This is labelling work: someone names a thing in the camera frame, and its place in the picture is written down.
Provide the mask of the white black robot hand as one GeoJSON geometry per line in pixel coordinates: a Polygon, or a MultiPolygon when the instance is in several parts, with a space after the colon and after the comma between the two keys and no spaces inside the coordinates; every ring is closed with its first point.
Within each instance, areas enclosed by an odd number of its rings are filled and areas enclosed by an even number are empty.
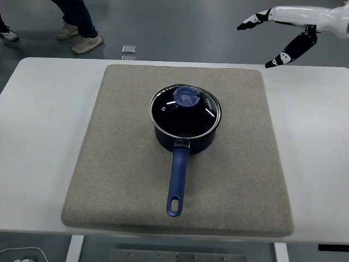
{"type": "Polygon", "coordinates": [[[268,21],[301,27],[304,32],[296,36],[273,60],[267,62],[266,68],[289,64],[298,59],[317,43],[317,34],[323,31],[330,31],[340,38],[348,38],[348,5],[333,9],[305,6],[273,7],[250,16],[237,30],[252,29],[268,21]]]}

